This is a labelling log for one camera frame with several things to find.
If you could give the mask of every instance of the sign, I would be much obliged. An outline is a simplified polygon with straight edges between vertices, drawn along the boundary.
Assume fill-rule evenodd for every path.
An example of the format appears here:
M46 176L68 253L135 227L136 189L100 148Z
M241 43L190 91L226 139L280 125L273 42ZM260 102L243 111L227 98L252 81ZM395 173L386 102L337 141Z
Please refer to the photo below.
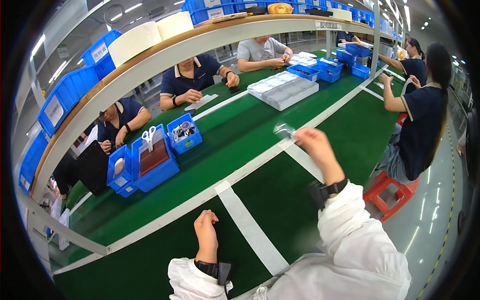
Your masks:
M223 16L223 8L215 8L215 9L212 9L212 10L208 10L208 19L213 19L213 18L216 18L216 17L221 17Z
M53 127L55 127L63 116L63 107L60 105L56 95L53 95L43 112L47 115L50 122L52 122Z
M67 58L69 56L66 45L59 45L57 47L57 51L59 52L59 56L61 59Z
M204 0L204 3L205 3L205 7L214 7L215 5L222 4L220 0Z
M315 28L317 30L339 30L342 31L342 25L340 23L331 21L315 21Z
M94 62L99 61L102 57L104 57L108 53L108 48L105 46L105 42L103 42L100 46L98 46L95 50L90 52L92 54L92 58Z

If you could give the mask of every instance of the black wristwatch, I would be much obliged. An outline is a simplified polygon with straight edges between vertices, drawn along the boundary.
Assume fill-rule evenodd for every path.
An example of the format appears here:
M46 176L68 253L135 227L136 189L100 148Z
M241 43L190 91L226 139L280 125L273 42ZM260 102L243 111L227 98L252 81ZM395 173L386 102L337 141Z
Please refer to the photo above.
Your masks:
M319 183L318 181L314 181L309 186L309 194L310 197L315 202L318 209L325 208L325 201L328 200L331 194L338 194L340 193L348 183L348 179L345 178L340 182L335 182L332 185L325 185L324 183Z

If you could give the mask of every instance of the red stool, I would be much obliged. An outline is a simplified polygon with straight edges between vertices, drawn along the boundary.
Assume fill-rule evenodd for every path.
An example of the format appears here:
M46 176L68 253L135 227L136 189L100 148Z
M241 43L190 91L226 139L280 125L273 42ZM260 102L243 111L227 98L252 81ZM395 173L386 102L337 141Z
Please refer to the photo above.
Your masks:
M375 178L373 186L367 192L365 192L365 194L363 194L363 200L365 203L372 201L384 215L380 221L385 222L413 197L415 191L417 190L419 178L420 177L418 177L414 182L403 185L387 177L385 172L382 172L377 176L377 178ZM390 184L393 184L398 188L398 191L396 191L395 195L397 201L400 200L393 208L388 207L385 201L378 196L378 194L385 190Z

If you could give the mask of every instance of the scissors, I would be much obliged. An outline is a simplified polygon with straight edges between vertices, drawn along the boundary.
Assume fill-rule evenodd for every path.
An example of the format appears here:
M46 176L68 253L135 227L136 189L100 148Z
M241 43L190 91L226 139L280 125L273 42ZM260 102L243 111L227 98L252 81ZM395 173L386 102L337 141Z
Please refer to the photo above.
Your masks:
M144 133L142 133L142 139L146 140L147 145L148 145L148 152L153 151L152 138L153 138L153 135L154 135L155 131L156 131L155 126L152 126L152 127L150 127L150 129L148 129L148 131L144 131Z

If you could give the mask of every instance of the foam roll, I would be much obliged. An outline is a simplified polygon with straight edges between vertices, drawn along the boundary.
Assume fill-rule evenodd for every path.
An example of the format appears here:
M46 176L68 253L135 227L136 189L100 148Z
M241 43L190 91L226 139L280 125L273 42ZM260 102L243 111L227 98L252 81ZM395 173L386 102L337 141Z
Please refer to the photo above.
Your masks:
M189 12L178 12L156 23L163 40L193 29Z
M130 29L108 47L115 68L137 54L162 41L155 22L147 22Z

